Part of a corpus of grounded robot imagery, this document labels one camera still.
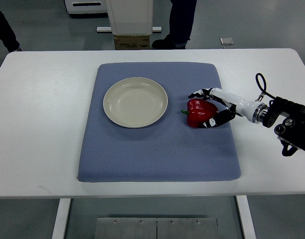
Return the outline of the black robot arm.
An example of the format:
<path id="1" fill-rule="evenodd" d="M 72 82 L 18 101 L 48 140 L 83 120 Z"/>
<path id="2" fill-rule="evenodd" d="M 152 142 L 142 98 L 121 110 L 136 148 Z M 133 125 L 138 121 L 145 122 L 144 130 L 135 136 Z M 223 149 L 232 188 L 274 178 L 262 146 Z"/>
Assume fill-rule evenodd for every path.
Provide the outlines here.
<path id="1" fill-rule="evenodd" d="M 283 122 L 274 128 L 274 133 L 283 146 L 282 155 L 292 156 L 299 149 L 305 151 L 305 106 L 268 93 L 263 74 L 257 73 L 255 79 L 261 90 L 257 101 L 260 102 L 265 95 L 271 98 L 268 105 L 260 104 L 254 112 L 255 122 L 270 128 L 279 116 L 283 116 Z"/>

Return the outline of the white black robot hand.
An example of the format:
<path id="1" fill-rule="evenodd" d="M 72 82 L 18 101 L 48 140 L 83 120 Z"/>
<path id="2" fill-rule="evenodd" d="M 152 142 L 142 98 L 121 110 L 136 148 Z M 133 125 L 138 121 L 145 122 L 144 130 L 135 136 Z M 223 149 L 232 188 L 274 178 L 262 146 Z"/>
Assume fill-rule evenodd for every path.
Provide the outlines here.
<path id="1" fill-rule="evenodd" d="M 226 107 L 211 119 L 208 119 L 198 126 L 200 128 L 219 127 L 234 119 L 236 115 L 246 117 L 252 123 L 259 123 L 259 115 L 267 106 L 260 102 L 249 102 L 233 93 L 220 88 L 209 88 L 198 90 L 188 96 L 192 98 L 202 98 L 204 100 L 214 100 Z"/>

